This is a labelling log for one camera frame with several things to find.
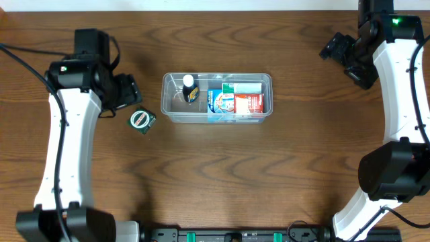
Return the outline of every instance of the blue and white package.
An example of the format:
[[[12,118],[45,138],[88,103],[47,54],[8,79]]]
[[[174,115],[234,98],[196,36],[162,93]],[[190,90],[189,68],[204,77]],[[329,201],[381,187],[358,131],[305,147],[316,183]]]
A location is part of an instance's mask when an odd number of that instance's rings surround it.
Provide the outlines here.
[[[209,89],[208,114],[234,114],[234,95],[223,95],[221,89]],[[226,120],[234,120],[234,116],[208,116],[209,122],[226,122]]]

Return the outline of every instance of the bottle label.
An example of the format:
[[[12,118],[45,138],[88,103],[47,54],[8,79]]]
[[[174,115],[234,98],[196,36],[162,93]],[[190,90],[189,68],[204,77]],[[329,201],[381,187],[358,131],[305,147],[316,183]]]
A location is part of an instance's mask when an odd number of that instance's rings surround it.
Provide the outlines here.
[[[196,98],[199,96],[199,88],[196,87],[194,90],[189,94],[189,102],[192,102],[196,100]]]

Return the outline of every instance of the plastic bin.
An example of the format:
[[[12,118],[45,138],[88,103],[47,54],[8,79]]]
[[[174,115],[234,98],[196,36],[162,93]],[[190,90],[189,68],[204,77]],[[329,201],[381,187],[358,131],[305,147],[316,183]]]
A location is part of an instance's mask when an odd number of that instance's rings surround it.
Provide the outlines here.
[[[196,101],[188,103],[182,94],[183,76],[190,74],[200,89]],[[261,83],[263,113],[208,114],[208,89],[222,89],[223,83]],[[273,91],[268,74],[254,73],[167,73],[163,78],[161,111],[178,123],[261,123],[273,112]]]

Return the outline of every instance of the red package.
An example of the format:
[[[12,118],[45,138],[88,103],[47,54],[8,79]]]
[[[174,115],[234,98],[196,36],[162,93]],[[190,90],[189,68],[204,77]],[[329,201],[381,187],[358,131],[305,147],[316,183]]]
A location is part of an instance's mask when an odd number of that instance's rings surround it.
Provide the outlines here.
[[[263,94],[235,94],[235,114],[260,114],[263,112]]]

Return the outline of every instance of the wood grain surface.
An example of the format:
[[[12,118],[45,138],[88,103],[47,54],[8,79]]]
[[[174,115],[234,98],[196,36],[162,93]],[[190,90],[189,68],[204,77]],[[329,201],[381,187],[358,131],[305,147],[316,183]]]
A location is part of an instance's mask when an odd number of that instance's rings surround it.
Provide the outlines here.
[[[413,14],[430,33],[430,13]],[[358,188],[360,159],[382,144],[379,82],[363,91],[318,56],[335,32],[355,36],[356,20],[355,11],[7,13],[0,42],[71,52],[75,29],[99,28],[120,43],[115,72],[135,76],[157,121],[146,136],[126,124],[133,108],[98,121],[96,208],[146,225],[286,228],[327,224]],[[18,54],[41,73],[59,60]],[[429,52],[424,58],[430,87]],[[174,124],[160,111],[168,72],[269,73],[274,112],[257,125]],[[0,77],[0,241],[22,241],[15,216],[32,209],[42,179],[48,93],[4,54]],[[429,202],[397,211],[427,223]],[[391,214],[378,226],[400,228],[404,241],[430,240]]]

